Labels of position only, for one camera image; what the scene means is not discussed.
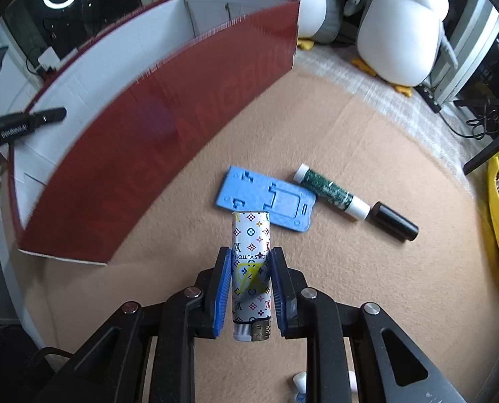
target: cardboard box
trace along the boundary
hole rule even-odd
[[[162,0],[82,47],[27,109],[64,106],[65,120],[9,152],[19,248],[107,263],[184,165],[292,68],[298,10]]]

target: white patterned lighter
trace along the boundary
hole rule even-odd
[[[232,232],[234,339],[266,340],[272,310],[270,215],[264,211],[233,212]]]

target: green marker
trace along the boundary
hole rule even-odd
[[[367,203],[309,169],[306,164],[300,165],[294,175],[294,181],[315,192],[316,195],[325,198],[332,205],[356,220],[363,221],[369,215],[371,207]]]

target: white wall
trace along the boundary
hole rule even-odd
[[[25,109],[42,86],[42,79],[27,71],[25,56],[0,19],[0,47],[3,46],[8,46],[8,51],[0,72],[0,115]]]

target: yellow foot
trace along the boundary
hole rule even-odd
[[[376,72],[363,59],[352,59],[352,64],[358,67],[361,71],[366,72],[368,75],[376,77]]]
[[[414,88],[412,88],[411,86],[396,85],[394,83],[390,83],[390,85],[395,89],[395,91],[400,94],[406,95],[408,98],[414,95]]]
[[[310,39],[298,39],[298,47],[300,47],[302,50],[311,50],[313,48],[313,45],[315,45],[315,42],[311,41]]]

